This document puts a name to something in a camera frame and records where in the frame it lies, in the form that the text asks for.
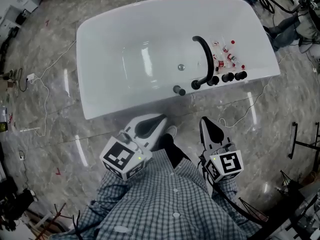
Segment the drain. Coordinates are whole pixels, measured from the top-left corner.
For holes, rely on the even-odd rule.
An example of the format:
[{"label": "drain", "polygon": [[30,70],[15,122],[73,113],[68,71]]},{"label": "drain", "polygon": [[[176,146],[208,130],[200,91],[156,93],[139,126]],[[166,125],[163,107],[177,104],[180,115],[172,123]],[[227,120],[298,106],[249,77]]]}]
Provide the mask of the drain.
[{"label": "drain", "polygon": [[185,70],[185,65],[183,65],[183,64],[179,64],[178,65],[178,70],[180,70],[180,71],[184,71]]}]

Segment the shoe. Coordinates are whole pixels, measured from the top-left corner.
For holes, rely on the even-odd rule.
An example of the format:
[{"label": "shoe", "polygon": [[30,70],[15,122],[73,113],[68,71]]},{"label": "shoe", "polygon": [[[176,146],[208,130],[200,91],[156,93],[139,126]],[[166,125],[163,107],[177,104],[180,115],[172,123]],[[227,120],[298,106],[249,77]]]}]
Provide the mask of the shoe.
[{"label": "shoe", "polygon": [[174,139],[177,135],[177,131],[178,131],[177,127],[175,125],[171,125],[165,130],[165,134],[170,134]]},{"label": "shoe", "polygon": [[263,29],[264,29],[264,31],[265,31],[272,39],[275,39],[275,38],[277,37],[276,34],[272,34],[272,33],[270,32],[270,29],[269,29],[268,27],[263,26]]}]

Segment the plug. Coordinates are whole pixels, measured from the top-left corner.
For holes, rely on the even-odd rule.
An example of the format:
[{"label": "plug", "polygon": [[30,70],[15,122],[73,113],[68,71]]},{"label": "plug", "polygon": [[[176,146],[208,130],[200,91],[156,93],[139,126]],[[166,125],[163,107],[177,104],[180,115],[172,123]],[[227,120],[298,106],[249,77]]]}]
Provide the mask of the plug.
[{"label": "plug", "polygon": [[28,75],[26,76],[26,80],[27,80],[27,81],[32,81],[33,79],[35,79],[35,77],[36,77],[35,73],[28,74]]},{"label": "plug", "polygon": [[20,155],[19,155],[20,161],[24,161],[25,160],[25,155],[21,154],[22,152],[19,152],[19,153],[20,153]]}]

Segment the red mark on floor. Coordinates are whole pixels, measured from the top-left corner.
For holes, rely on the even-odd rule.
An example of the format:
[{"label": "red mark on floor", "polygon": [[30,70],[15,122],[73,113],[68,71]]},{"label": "red mark on floor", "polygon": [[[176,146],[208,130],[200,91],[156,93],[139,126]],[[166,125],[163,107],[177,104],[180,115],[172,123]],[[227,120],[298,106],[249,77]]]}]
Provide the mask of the red mark on floor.
[{"label": "red mark on floor", "polygon": [[57,168],[58,172],[56,172],[56,175],[61,175],[59,168]]}]

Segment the bathtub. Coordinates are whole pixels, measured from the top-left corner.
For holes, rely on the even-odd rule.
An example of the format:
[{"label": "bathtub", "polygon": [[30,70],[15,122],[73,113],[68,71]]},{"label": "bathtub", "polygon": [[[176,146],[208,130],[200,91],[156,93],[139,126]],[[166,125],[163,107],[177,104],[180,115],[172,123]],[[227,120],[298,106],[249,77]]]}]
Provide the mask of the bathtub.
[{"label": "bathtub", "polygon": [[[235,41],[230,52],[240,65],[215,72],[217,85],[193,89],[191,82],[208,71],[193,36],[204,38],[218,57]],[[176,85],[190,94],[280,74],[263,26],[243,0],[148,0],[116,8],[81,24],[76,54],[86,119],[177,96]],[[245,79],[221,80],[243,70]]]}]

